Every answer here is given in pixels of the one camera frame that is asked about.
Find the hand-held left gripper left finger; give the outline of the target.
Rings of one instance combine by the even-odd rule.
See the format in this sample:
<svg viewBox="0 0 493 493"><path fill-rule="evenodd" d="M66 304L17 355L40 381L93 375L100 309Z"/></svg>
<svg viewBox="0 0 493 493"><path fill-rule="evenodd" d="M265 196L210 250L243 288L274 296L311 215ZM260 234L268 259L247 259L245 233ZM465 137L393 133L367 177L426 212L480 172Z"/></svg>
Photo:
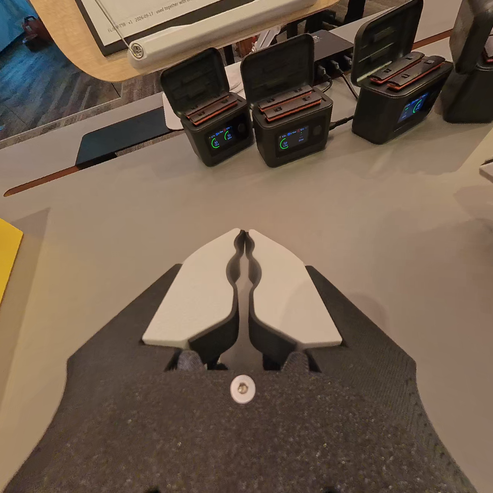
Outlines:
<svg viewBox="0 0 493 493"><path fill-rule="evenodd" d="M200 247L178 272L143 334L143 343L193 350L214 362L237 341L245 231L235 228Z"/></svg>

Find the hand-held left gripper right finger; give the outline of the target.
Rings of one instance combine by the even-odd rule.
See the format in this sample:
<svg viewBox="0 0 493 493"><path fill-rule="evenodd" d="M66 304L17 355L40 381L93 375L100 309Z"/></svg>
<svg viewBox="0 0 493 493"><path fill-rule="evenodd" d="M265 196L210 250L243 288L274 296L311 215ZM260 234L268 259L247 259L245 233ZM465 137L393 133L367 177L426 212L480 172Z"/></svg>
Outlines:
<svg viewBox="0 0 493 493"><path fill-rule="evenodd" d="M342 345L343 338L309 275L294 253L250 229L247 232L249 337L274 364L292 352Z"/></svg>

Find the black battery charging case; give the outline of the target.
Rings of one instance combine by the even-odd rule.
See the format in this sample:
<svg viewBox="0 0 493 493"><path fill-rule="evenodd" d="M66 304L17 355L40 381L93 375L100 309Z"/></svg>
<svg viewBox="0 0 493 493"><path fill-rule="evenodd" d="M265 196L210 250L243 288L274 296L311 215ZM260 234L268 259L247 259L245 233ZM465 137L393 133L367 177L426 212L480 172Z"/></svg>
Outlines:
<svg viewBox="0 0 493 493"><path fill-rule="evenodd" d="M250 105L257 149L270 168L278 168L327 144L333 101L314 84L314 41L301 34L246 56L240 66ZM267 122L259 108L308 92L323 101L317 107Z"/></svg>
<svg viewBox="0 0 493 493"><path fill-rule="evenodd" d="M455 124L492 122L492 1L462 1L449 39L453 70L440 98Z"/></svg>
<svg viewBox="0 0 493 493"><path fill-rule="evenodd" d="M249 104L230 91L218 49L208 48L164 70L161 85L194 152L207 167L214 167L253 144ZM188 111L228 94L237 96L241 109L198 127L186 118Z"/></svg>
<svg viewBox="0 0 493 493"><path fill-rule="evenodd" d="M387 83L373 84L369 77L400 57L413 52L423 1L409 1L366 22L355 35L351 82L360 88L352 132L382 145L421 123L432 110L452 72L445 61L399 92Z"/></svg>

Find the yellow plastic bin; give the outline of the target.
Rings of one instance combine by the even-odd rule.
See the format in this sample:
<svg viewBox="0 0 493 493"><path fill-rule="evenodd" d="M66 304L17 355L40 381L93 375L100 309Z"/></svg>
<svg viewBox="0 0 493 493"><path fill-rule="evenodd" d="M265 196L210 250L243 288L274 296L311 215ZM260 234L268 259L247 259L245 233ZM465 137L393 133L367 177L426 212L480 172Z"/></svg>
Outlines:
<svg viewBox="0 0 493 493"><path fill-rule="evenodd" d="M24 234L21 230L1 219L1 302Z"/></svg>

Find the dark flat pad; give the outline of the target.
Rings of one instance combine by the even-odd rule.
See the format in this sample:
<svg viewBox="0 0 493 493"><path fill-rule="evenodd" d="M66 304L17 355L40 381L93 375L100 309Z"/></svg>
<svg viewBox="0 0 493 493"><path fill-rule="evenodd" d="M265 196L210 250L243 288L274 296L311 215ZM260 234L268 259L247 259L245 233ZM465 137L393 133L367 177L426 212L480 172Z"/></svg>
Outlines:
<svg viewBox="0 0 493 493"><path fill-rule="evenodd" d="M89 132L82 137L75 166L86 169L117 157L117 152L172 132L163 108L156 108Z"/></svg>

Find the black multi-port power hub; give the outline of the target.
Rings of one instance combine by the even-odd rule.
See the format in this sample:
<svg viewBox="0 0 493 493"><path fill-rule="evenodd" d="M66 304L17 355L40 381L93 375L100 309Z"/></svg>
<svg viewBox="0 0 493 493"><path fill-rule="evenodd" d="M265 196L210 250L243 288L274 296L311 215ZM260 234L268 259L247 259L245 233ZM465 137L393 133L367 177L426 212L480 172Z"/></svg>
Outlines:
<svg viewBox="0 0 493 493"><path fill-rule="evenodd" d="M350 72L354 46L332 31L319 30L310 34L314 41L314 84L338 77L340 71Z"/></svg>

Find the wooden sign board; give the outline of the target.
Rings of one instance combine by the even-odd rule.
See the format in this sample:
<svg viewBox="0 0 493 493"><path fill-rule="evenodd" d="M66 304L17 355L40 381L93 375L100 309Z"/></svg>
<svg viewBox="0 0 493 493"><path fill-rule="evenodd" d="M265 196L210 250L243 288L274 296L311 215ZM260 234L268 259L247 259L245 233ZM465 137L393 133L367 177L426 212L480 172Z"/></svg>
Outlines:
<svg viewBox="0 0 493 493"><path fill-rule="evenodd" d="M222 48L259 34L268 28L284 25L321 12L336 3L337 1L315 1L308 8L289 15L282 15L275 21L263 23L251 31L243 31L233 37L220 38L212 47ZM103 81L123 82L140 75L144 76L162 70L155 67L143 71L134 69L127 60L127 50L105 57L99 50L76 1L32 1L32 4L55 44L72 63L88 75Z"/></svg>

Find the white instruction sheet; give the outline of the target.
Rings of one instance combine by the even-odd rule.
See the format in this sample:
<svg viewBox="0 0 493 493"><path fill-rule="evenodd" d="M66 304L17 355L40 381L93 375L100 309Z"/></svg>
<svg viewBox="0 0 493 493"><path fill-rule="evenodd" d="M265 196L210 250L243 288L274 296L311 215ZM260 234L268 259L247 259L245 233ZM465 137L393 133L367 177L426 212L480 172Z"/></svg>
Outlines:
<svg viewBox="0 0 493 493"><path fill-rule="evenodd" d="M171 27L191 25L253 1L76 1L101 53Z"/></svg>

